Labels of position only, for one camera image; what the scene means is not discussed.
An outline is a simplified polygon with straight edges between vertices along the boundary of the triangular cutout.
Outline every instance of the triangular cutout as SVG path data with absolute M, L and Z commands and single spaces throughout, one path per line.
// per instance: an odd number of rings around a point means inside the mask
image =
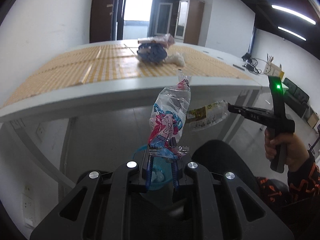
M 71 200 L 70 203 L 60 212 L 60 216 L 71 221 L 76 221 L 86 193 L 87 188 L 83 187 L 73 200 Z
M 249 196 L 241 187 L 237 187 L 237 193 L 240 198 L 245 216 L 249 222 L 264 216 L 264 210 Z

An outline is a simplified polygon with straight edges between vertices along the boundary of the bright window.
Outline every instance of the bright window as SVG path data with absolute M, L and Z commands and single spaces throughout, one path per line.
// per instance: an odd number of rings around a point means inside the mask
M 125 21 L 149 21 L 152 0 L 126 0 Z

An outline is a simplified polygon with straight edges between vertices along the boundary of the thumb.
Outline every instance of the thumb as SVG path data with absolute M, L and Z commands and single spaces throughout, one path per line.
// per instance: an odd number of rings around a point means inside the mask
M 281 143 L 290 144 L 293 140 L 292 133 L 280 133 L 277 137 L 270 141 L 271 145 L 279 145 Z

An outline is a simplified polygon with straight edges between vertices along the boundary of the yellow striped tablecloth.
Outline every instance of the yellow striped tablecloth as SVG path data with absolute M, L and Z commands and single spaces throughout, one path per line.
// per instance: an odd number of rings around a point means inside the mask
M 125 44 L 88 47 L 63 53 L 35 71 L 4 103 L 7 106 L 69 86 L 133 77 L 175 76 L 175 64 L 153 64 L 137 59 L 137 47 Z M 168 55 L 182 53 L 187 75 L 251 79 L 241 71 L 186 46 L 173 45 Z

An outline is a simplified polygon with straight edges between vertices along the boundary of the blue crumpled object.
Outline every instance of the blue crumpled object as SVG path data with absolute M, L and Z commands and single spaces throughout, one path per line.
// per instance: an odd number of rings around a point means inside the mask
M 139 49 L 147 49 L 149 47 L 149 51 L 143 53 L 139 52 L 139 50 L 137 51 L 143 61 L 159 63 L 168 55 L 164 47 L 159 43 L 143 43 L 139 46 Z

